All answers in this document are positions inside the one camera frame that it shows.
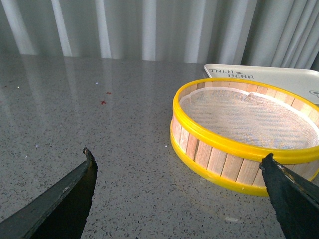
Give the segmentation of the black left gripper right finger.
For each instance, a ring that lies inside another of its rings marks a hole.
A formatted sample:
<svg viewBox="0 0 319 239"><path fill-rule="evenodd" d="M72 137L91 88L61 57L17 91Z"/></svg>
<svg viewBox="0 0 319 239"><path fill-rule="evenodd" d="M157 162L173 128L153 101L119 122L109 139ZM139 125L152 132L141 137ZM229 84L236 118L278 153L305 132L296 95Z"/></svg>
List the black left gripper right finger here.
<svg viewBox="0 0 319 239"><path fill-rule="evenodd" d="M319 237L319 187L268 154L260 164L276 218L287 239Z"/></svg>

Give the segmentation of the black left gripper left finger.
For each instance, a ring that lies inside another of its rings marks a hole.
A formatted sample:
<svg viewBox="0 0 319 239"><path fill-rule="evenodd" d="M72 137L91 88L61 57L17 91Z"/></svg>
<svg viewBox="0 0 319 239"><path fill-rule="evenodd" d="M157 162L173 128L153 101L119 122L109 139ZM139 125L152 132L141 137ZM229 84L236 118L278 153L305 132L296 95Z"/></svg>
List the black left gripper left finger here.
<svg viewBox="0 0 319 239"><path fill-rule="evenodd" d="M88 148L86 160L0 224L2 239L79 239L92 206L97 163Z"/></svg>

